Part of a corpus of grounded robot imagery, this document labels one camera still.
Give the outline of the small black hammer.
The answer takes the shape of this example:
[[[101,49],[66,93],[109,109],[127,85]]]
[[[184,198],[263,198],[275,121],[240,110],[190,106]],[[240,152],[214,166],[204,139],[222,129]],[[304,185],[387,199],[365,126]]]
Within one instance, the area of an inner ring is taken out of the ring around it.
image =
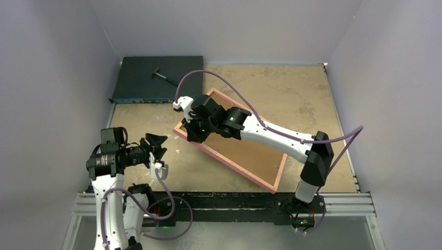
[[[169,82],[170,84],[174,85],[174,86],[178,86],[179,83],[175,80],[173,80],[172,78],[166,77],[163,74],[160,73],[160,68],[156,68],[151,75],[151,78],[154,78],[155,76],[162,78],[163,80]]]

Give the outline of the dark blue network switch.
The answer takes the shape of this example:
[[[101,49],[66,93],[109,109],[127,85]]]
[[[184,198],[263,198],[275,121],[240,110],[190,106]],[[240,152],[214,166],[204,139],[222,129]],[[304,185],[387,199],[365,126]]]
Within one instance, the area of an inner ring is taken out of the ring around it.
[[[152,72],[179,81],[189,72],[204,68],[203,56],[127,56],[122,60],[117,83],[109,101],[113,104],[166,104],[175,100],[177,86]]]

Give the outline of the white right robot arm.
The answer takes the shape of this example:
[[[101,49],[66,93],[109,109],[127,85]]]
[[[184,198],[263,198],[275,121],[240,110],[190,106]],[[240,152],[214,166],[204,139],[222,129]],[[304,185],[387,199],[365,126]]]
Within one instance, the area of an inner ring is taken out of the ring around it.
[[[212,97],[179,97],[174,109],[184,113],[183,125],[187,141],[203,143],[211,133],[223,138],[257,142],[285,153],[304,165],[292,204],[305,212],[313,198],[325,185],[334,151],[328,135],[300,133],[264,122],[259,116],[241,107],[225,109]]]

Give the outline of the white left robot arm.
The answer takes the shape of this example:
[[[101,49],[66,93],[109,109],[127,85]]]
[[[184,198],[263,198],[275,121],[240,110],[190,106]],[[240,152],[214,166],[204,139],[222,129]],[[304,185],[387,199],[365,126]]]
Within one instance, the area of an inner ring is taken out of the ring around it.
[[[124,127],[102,129],[100,137],[86,162],[96,204],[94,249],[142,249],[144,214],[155,208],[155,198],[148,184],[125,190],[125,169],[143,164],[154,178],[166,179],[162,145],[168,137],[147,133],[138,143],[128,143]]]

